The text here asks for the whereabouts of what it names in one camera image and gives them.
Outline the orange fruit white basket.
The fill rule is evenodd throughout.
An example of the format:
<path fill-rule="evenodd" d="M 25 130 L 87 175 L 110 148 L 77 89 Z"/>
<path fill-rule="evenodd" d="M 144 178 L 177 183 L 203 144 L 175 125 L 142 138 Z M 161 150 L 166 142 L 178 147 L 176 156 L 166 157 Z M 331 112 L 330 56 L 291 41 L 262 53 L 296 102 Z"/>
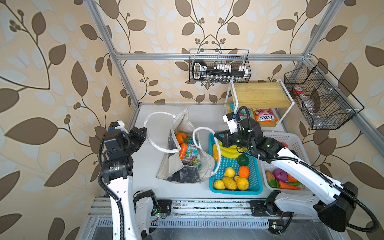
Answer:
<path fill-rule="evenodd" d="M 179 132 L 176 134 L 176 139 L 180 145 L 185 142 L 186 138 L 187 138 L 187 135 L 185 133 Z"/>

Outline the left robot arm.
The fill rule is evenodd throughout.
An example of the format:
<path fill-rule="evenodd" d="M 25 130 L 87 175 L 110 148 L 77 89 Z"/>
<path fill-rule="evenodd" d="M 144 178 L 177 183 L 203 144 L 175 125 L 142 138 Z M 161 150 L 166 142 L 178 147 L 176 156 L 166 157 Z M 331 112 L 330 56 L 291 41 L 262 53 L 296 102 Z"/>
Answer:
<path fill-rule="evenodd" d="M 153 190 L 133 190 L 132 155 L 146 139 L 145 127 L 128 131 L 122 121 L 116 121 L 110 124 L 101 140 L 98 183 L 110 197 L 114 240 L 148 239 L 151 217 L 159 211 Z"/>

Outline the pink teal snack bag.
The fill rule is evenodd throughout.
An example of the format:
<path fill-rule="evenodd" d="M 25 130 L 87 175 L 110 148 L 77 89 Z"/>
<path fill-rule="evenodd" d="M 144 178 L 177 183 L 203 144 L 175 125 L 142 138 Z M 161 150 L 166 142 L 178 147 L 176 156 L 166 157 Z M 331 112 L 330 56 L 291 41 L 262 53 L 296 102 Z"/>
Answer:
<path fill-rule="evenodd" d="M 196 147 L 193 141 L 188 141 L 187 151 L 183 158 L 184 164 L 190 165 L 191 162 L 197 157 L 197 155 L 198 155 L 198 148 Z"/>

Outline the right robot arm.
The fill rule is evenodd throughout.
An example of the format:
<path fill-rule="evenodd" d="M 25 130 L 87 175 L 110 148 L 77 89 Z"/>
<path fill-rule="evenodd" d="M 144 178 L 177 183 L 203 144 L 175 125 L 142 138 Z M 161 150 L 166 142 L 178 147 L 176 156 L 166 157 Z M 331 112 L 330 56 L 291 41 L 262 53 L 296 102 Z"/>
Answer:
<path fill-rule="evenodd" d="M 247 148 L 252 157 L 287 172 L 311 191 L 311 195 L 298 195 L 283 192 L 282 189 L 274 190 L 265 200 L 262 207 L 264 211 L 272 216 L 280 213 L 299 213 L 317 217 L 337 232 L 344 232 L 347 228 L 365 233 L 379 230 L 378 219 L 358 200 L 358 188 L 354 184 L 341 183 L 328 177 L 301 160 L 281 142 L 265 137 L 260 124 L 251 117 L 241 119 L 239 115 L 229 113 L 224 115 L 223 119 L 229 128 L 215 133 L 216 141 L 222 143 L 225 148 Z M 368 214 L 372 226 L 364 228 L 350 224 L 356 207 Z"/>

